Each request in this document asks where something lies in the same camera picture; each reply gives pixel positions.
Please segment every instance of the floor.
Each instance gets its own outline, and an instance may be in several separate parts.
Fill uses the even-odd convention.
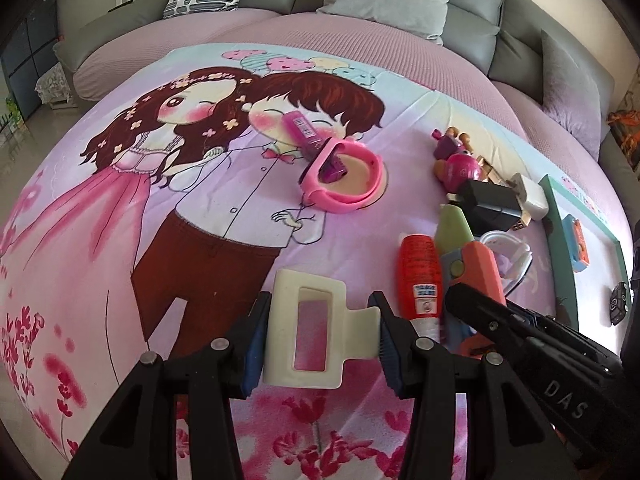
[[[10,153],[0,146],[0,226],[14,201],[50,150],[81,117],[77,108],[40,107],[27,121],[28,134]],[[66,461],[31,420],[7,375],[0,370],[0,418],[12,439],[42,480],[60,480]]]

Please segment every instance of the bolt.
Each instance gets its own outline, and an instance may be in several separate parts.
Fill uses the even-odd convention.
[[[140,356],[140,362],[145,366],[151,366],[158,359],[158,354],[155,352],[145,352]]]
[[[428,337],[419,337],[415,340],[415,345],[420,350],[431,350],[433,348],[433,341]]]
[[[213,348],[214,350],[226,350],[227,348],[229,348],[229,340],[223,337],[214,339],[211,342],[211,348]]]
[[[491,365],[499,366],[502,364],[503,358],[497,352],[489,352],[486,355],[486,361]]]

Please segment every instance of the brown pants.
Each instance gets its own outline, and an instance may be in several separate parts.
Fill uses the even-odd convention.
[[[224,335],[249,312],[278,254],[207,234],[172,211],[131,277],[145,340],[175,298],[187,306],[170,357]]]

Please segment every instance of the cartoon hand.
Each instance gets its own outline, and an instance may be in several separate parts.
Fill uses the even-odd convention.
[[[278,211],[271,215],[271,220],[274,222],[283,222],[294,230],[298,230],[302,227],[302,222],[298,222],[289,211]]]
[[[204,154],[204,160],[216,158],[223,153],[225,153],[225,149],[222,146],[216,146],[215,148],[211,148],[207,153]]]

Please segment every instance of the gray leather sofa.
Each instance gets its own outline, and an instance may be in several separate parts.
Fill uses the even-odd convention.
[[[92,53],[124,34],[159,21],[167,1],[138,0],[68,34],[65,41],[56,46],[56,55],[73,91],[74,74]],[[322,2],[241,0],[239,7],[292,14],[313,12],[322,6]],[[596,81],[604,124],[614,85],[612,77],[579,41],[531,0],[450,0],[442,39],[444,47],[471,62],[489,79],[508,84],[540,102],[543,84],[541,30],[560,41]],[[76,98],[84,109],[94,104],[77,93]],[[640,220],[640,184],[607,131],[608,128],[603,127],[599,163],[633,226]]]

